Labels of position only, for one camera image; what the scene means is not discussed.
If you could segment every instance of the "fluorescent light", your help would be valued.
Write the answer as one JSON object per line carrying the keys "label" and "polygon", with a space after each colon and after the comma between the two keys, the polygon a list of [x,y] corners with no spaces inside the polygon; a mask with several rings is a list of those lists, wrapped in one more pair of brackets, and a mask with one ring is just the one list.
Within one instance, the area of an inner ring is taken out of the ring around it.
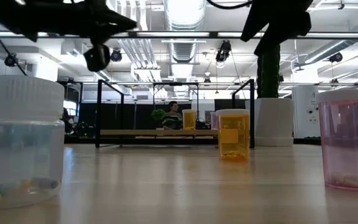
{"label": "fluorescent light", "polygon": [[240,37],[241,32],[219,32],[218,37]]}
{"label": "fluorescent light", "polygon": [[285,98],[285,97],[290,96],[290,95],[292,95],[292,93],[289,93],[289,94],[283,95],[283,96],[281,96],[280,98]]}
{"label": "fluorescent light", "polygon": [[77,55],[81,55],[81,53],[79,53],[79,51],[77,51],[77,49],[73,49],[73,52],[76,53]]}
{"label": "fluorescent light", "polygon": [[[310,7],[310,11],[320,11],[320,10],[338,10],[339,6],[326,6],[326,7]],[[344,9],[358,9],[358,6],[345,6]]]}
{"label": "fluorescent light", "polygon": [[205,40],[161,40],[163,44],[206,44]]}
{"label": "fluorescent light", "polygon": [[116,34],[116,35],[114,35],[114,36],[115,36],[115,37],[128,37],[129,35],[128,35],[127,32],[125,32],[125,33]]}
{"label": "fluorescent light", "polygon": [[15,0],[15,2],[21,4],[22,6],[25,5],[25,2],[23,0]]}
{"label": "fluorescent light", "polygon": [[115,84],[118,85],[153,85],[153,83],[150,82],[114,82]]}
{"label": "fluorescent light", "polygon": [[138,37],[209,37],[209,32],[138,32]]}
{"label": "fluorescent light", "polygon": [[[45,32],[39,32],[38,37],[48,37],[49,35]],[[24,37],[22,34],[15,34],[10,31],[0,31],[0,37]]]}
{"label": "fluorescent light", "polygon": [[305,38],[358,38],[358,33],[347,32],[347,33],[309,33]]}
{"label": "fluorescent light", "polygon": [[[218,37],[241,37],[242,32],[218,32]],[[265,32],[256,33],[255,37],[262,37]]]}

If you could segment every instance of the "air duct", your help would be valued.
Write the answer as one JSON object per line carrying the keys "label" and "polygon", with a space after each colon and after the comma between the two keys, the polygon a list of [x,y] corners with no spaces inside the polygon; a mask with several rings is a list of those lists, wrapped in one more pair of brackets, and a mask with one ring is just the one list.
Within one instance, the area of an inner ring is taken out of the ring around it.
{"label": "air duct", "polygon": [[[351,32],[358,32],[358,26],[352,29]],[[358,40],[334,40],[331,41],[329,44],[325,45],[324,47],[321,47],[320,49],[316,50],[315,52],[312,52],[308,54],[304,62],[305,64],[312,64],[319,62],[321,60],[324,60],[341,50],[344,50],[354,44],[358,43]]]}
{"label": "air duct", "polygon": [[[133,21],[137,21],[137,5],[135,0],[118,0],[121,5],[121,15],[126,16],[127,14],[127,1],[131,7],[130,17]],[[145,0],[139,1],[139,24],[141,30],[148,30],[146,21],[146,3]],[[154,52],[150,40],[145,39],[131,39],[131,40],[118,40],[120,46],[124,49],[131,62],[139,68],[155,68],[159,69],[157,61],[155,60]]]}
{"label": "air duct", "polygon": [[[164,0],[165,23],[171,31],[201,30],[205,17],[205,0]],[[177,63],[189,63],[194,60],[197,44],[171,43],[170,57]],[[175,78],[190,78],[193,65],[171,65]],[[185,96],[183,88],[174,87],[176,96]]]}

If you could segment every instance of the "black wall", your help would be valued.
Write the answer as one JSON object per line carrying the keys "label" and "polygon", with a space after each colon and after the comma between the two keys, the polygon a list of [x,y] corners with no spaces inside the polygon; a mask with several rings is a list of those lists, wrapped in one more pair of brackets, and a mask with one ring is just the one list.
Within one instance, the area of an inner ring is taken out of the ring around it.
{"label": "black wall", "polygon": [[65,88],[65,100],[78,103],[80,100],[80,93],[70,86],[63,85],[63,87]]}
{"label": "black wall", "polygon": [[[168,111],[168,105],[155,105],[156,109]],[[191,104],[180,104],[179,113],[184,109],[191,109]],[[101,129],[120,129],[121,105],[102,103]],[[124,104],[124,129],[155,129],[155,122],[151,118],[154,105]],[[79,122],[94,126],[96,120],[96,103],[82,103],[80,105]]]}
{"label": "black wall", "polygon": [[[245,109],[246,101],[236,99],[236,108]],[[231,99],[230,100],[228,100],[228,99],[215,100],[215,111],[224,110],[224,109],[232,109]]]}

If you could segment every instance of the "ceiling pipe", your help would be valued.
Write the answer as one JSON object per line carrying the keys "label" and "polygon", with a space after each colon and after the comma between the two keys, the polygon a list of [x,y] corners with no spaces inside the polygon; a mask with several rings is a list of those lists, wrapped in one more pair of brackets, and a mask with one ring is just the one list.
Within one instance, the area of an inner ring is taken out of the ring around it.
{"label": "ceiling pipe", "polygon": [[[136,1],[135,0],[129,0],[129,5],[131,7],[131,19],[133,21],[137,21],[137,18],[136,18]],[[132,51],[135,53],[135,57],[136,59],[142,64],[142,68],[146,68],[146,63],[143,59],[143,55],[142,53],[140,52],[136,42],[134,39],[131,39],[128,41],[129,45],[132,47]]]}
{"label": "ceiling pipe", "polygon": [[[163,0],[165,24],[171,31],[199,31],[205,17],[205,0]],[[197,44],[171,43],[170,58],[177,63],[189,63],[195,59]],[[189,79],[193,65],[171,65],[172,75],[177,79]],[[186,96],[188,86],[175,86],[176,96]]]}
{"label": "ceiling pipe", "polygon": [[355,77],[356,75],[358,75],[358,69],[354,70],[352,72],[347,72],[347,73],[344,73],[342,75],[338,75],[338,76],[336,76],[336,78],[337,78],[337,80],[339,82],[343,82],[344,80],[347,80],[347,79],[350,79],[352,77]]}
{"label": "ceiling pipe", "polygon": [[[121,5],[121,15],[127,17],[127,1],[126,0],[118,0]],[[122,49],[124,49],[125,53],[128,55],[129,60],[131,60],[132,64],[134,64],[137,68],[142,67],[141,61],[137,58],[132,46],[128,43],[126,39],[118,39],[118,43]]]}
{"label": "ceiling pipe", "polygon": [[[351,32],[358,32],[358,26],[352,29]],[[308,54],[304,58],[304,63],[300,63],[300,65],[308,65],[312,63],[319,62],[324,60],[341,50],[344,50],[354,44],[358,43],[358,40],[334,40],[331,41],[329,44],[321,47],[320,49]]]}
{"label": "ceiling pipe", "polygon": [[320,74],[320,73],[324,73],[324,72],[328,72],[328,71],[330,71],[330,70],[332,70],[332,69],[334,69],[334,68],[336,68],[336,67],[339,67],[339,66],[342,66],[342,65],[346,65],[346,63],[351,62],[352,60],[355,60],[355,59],[357,59],[357,58],[358,58],[358,55],[356,55],[355,57],[352,57],[352,58],[350,58],[350,59],[348,59],[348,60],[346,60],[346,61],[344,61],[344,62],[337,63],[337,64],[335,64],[335,65],[332,65],[332,64],[331,64],[328,68],[324,69],[323,71],[320,71],[319,74]]}
{"label": "ceiling pipe", "polygon": [[[139,10],[140,10],[140,20],[139,20],[140,27],[142,28],[142,31],[148,31],[149,28],[147,27],[147,21],[146,21],[146,0],[139,1]],[[148,42],[145,39],[141,39],[138,41],[140,47],[142,47],[143,53],[145,54],[147,60],[147,67],[158,68],[157,62],[153,61],[153,58],[155,58],[153,50],[151,51],[148,50],[148,49],[153,49],[151,45],[151,41]]]}

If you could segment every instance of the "table surface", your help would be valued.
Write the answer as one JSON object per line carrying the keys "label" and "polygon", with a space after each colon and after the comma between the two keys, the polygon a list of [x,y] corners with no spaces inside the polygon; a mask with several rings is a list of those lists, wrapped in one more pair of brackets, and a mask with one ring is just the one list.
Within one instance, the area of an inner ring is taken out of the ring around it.
{"label": "table surface", "polygon": [[358,192],[324,187],[321,148],[256,148],[221,162],[215,147],[65,148],[62,191],[0,210],[0,223],[358,223]]}

